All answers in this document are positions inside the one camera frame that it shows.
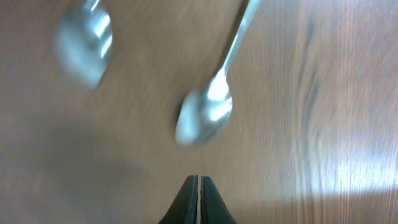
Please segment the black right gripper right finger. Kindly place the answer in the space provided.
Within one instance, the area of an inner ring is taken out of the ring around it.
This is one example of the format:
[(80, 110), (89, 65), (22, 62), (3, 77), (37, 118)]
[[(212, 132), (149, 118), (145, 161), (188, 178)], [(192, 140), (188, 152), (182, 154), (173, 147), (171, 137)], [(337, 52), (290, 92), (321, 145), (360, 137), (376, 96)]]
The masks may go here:
[(209, 176), (201, 176), (200, 223), (237, 224)]

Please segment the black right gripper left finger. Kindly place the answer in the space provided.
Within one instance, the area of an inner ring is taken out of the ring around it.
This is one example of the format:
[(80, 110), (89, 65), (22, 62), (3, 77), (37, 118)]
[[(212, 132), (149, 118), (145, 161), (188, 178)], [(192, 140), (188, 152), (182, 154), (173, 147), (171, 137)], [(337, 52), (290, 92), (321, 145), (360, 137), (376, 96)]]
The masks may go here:
[(159, 224), (197, 224), (198, 176), (189, 175)]

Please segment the large silver spoon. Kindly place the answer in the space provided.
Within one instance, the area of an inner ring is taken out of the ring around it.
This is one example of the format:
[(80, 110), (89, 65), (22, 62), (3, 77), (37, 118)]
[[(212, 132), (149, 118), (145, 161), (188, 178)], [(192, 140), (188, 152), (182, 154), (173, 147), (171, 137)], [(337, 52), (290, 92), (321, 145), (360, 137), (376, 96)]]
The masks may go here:
[(89, 89), (106, 73), (113, 48), (111, 17), (102, 0), (70, 6), (56, 26), (54, 47), (63, 71)]
[(223, 132), (233, 111), (233, 96), (228, 72), (246, 32), (262, 4), (261, 0), (243, 1), (231, 42), (220, 68), (202, 89), (191, 90), (183, 100), (175, 127), (175, 140), (183, 146), (204, 144)]

